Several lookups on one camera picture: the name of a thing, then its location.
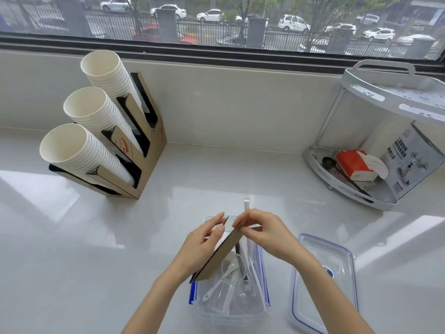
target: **white van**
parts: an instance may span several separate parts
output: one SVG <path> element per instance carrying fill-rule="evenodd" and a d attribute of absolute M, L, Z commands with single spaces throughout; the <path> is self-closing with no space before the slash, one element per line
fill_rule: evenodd
<path fill-rule="evenodd" d="M 307 33 L 311 29 L 311 26 L 307 24 L 302 17 L 295 15 L 284 15 L 280 22 L 278 22 L 278 27 L 284 29 L 285 32 Z"/>

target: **shelf handle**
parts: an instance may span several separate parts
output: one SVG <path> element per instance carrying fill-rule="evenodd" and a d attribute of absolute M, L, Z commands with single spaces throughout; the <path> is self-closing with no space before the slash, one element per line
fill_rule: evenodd
<path fill-rule="evenodd" d="M 409 75 L 414 75 L 416 73 L 416 67 L 411 63 L 407 62 L 396 62 L 396 61 L 382 61 L 382 60 L 362 60 L 353 66 L 353 69 L 358 69 L 363 65 L 376 65 L 385 67 L 395 67 L 399 69 L 408 70 Z"/>

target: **container lid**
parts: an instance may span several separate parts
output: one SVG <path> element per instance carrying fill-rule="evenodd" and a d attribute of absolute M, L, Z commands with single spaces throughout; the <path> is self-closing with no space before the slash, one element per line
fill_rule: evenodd
<path fill-rule="evenodd" d="M 308 234 L 300 234 L 298 240 L 320 261 L 358 311 L 356 272 L 352 253 L 340 245 Z M 294 326 L 306 332 L 327 334 L 320 314 L 297 270 L 294 270 L 292 277 L 292 301 L 287 318 Z"/>

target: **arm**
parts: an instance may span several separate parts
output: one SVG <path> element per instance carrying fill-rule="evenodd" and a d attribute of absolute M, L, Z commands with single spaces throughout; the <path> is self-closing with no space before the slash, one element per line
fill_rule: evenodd
<path fill-rule="evenodd" d="M 153 282 L 150 291 L 125 326 L 122 334 L 156 334 L 170 300 L 190 275 L 203 267 L 224 233 L 224 212 L 192 231 L 169 267 Z"/>
<path fill-rule="evenodd" d="M 270 212 L 248 210 L 233 223 L 271 255 L 287 261 L 300 273 L 329 334 L 374 334 L 320 262 Z M 247 226 L 260 224 L 260 229 Z"/>

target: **red car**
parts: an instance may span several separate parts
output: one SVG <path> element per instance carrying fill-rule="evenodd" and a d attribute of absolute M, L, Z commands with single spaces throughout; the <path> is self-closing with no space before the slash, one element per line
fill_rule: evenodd
<path fill-rule="evenodd" d="M 134 28 L 131 28 L 133 40 L 135 41 L 153 41 L 161 42 L 161 33 L 157 24 L 151 24 L 142 29 L 142 37 L 137 36 Z M 185 44 L 199 44 L 199 41 L 191 35 L 178 33 L 179 42 Z"/>

